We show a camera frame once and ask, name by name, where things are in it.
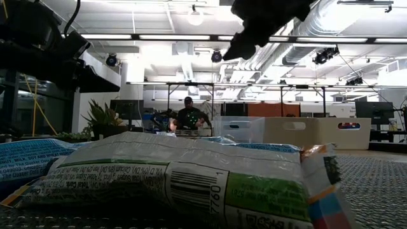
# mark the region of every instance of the barcode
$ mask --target barcode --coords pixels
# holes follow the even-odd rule
[[[172,171],[170,187],[172,199],[180,207],[194,207],[210,213],[210,191],[217,185],[217,177]]]

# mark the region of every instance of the clear plastic bin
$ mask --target clear plastic bin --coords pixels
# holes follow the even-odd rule
[[[214,136],[230,135],[235,142],[263,143],[263,117],[217,116],[212,122]]]

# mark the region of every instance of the mesh surface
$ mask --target mesh surface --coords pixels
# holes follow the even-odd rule
[[[342,189],[362,228],[407,228],[407,163],[339,156]],[[124,205],[134,206],[131,211]],[[0,207],[0,228],[144,229],[197,228],[165,209],[141,203],[19,211]]]

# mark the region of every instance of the white storage bin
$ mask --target white storage bin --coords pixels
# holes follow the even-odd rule
[[[215,137],[230,135],[235,142],[262,143],[265,119],[262,117],[217,116],[212,122]]]
[[[357,128],[340,128],[350,125]],[[264,143],[298,147],[335,143],[336,149],[368,149],[370,118],[266,118]]]

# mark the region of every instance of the computer monitor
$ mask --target computer monitor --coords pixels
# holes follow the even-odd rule
[[[137,100],[111,100],[110,101],[110,109],[116,111],[119,114],[119,118],[122,120],[129,120],[130,115],[132,116],[132,120],[141,120],[144,111],[144,101],[137,101]]]
[[[371,118],[372,125],[387,125],[394,118],[392,102],[355,102],[358,118]]]

